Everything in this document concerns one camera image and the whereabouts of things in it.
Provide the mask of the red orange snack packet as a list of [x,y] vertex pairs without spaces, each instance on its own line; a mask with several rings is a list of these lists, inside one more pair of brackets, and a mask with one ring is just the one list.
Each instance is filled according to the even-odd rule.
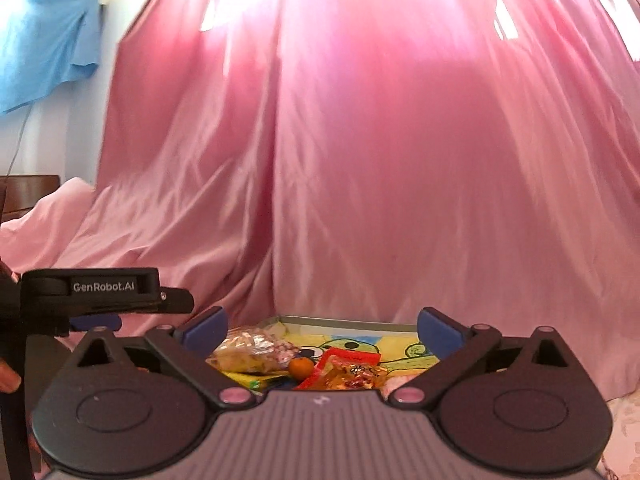
[[377,353],[331,348],[322,356],[311,375],[295,389],[381,389],[386,382],[388,371],[380,365],[380,359]]

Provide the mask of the grey cartoon snack tray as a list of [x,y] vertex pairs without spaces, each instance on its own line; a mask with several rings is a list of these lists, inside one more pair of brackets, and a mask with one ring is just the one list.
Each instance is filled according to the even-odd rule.
[[[388,384],[394,377],[416,376],[437,362],[412,325],[277,316],[257,326],[241,327],[262,328],[286,339],[298,348],[297,356],[306,356],[314,364],[331,348],[377,353],[380,365],[388,371]],[[224,373],[253,390],[284,385],[291,378],[288,369],[269,375]]]

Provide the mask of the floral pink tablecloth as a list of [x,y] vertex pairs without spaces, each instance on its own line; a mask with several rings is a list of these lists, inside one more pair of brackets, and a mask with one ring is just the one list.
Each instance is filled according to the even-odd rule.
[[640,479],[640,392],[608,401],[613,430],[597,471],[605,479]]

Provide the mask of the pink satin drape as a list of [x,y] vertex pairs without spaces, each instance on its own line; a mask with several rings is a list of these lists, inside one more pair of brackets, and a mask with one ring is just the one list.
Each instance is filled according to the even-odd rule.
[[17,272],[154,266],[238,324],[550,324],[639,382],[628,0],[148,0],[95,186],[1,230]]

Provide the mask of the orange tangerine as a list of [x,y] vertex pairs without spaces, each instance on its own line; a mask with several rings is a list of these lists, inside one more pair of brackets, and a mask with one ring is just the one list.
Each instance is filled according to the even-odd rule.
[[288,362],[288,374],[296,382],[303,382],[314,374],[314,361],[306,356],[296,356]]

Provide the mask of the brown wooden furniture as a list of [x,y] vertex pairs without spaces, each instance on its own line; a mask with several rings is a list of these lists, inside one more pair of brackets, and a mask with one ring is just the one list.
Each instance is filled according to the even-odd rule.
[[19,174],[1,177],[1,221],[23,217],[61,185],[57,174]]

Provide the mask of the clear bag of snacks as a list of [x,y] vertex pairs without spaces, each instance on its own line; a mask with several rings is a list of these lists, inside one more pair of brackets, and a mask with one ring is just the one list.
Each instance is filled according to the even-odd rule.
[[222,372],[269,375],[286,370],[298,352],[295,344],[268,330],[239,327],[230,330],[206,362]]

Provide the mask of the blue cloth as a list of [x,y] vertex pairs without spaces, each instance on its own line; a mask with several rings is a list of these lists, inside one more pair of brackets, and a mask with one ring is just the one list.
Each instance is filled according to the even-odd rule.
[[100,0],[1,0],[1,113],[91,77],[101,27]]

